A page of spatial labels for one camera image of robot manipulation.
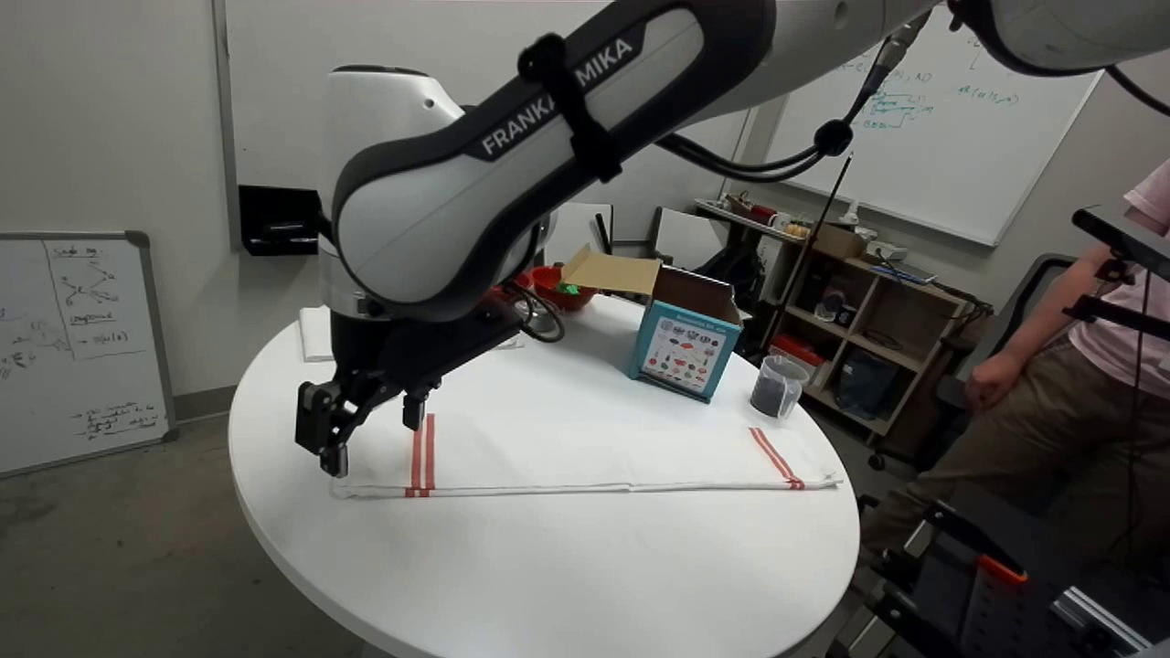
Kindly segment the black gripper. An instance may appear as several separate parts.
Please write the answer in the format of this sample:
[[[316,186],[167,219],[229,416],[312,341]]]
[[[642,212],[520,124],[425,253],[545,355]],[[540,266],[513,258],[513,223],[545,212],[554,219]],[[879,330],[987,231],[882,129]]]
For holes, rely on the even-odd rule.
[[[317,448],[317,469],[348,474],[350,431],[386,399],[402,394],[402,425],[418,431],[431,386],[447,371],[520,333],[498,304],[480,304],[453,322],[357,322],[333,313],[333,361],[327,383],[302,378],[295,391],[295,441]]]

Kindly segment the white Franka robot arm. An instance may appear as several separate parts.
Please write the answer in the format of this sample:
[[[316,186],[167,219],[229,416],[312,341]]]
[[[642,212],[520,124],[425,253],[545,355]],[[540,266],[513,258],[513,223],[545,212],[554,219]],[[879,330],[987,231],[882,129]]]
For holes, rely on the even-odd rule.
[[[385,403],[419,407],[447,371],[520,333],[490,291],[534,255],[534,223],[692,119],[844,67],[930,10],[1030,75],[1092,71],[1170,48],[1170,0],[608,0],[520,49],[459,109],[391,71],[391,114],[340,157],[317,246],[335,371],[295,391],[295,441],[348,469]]]

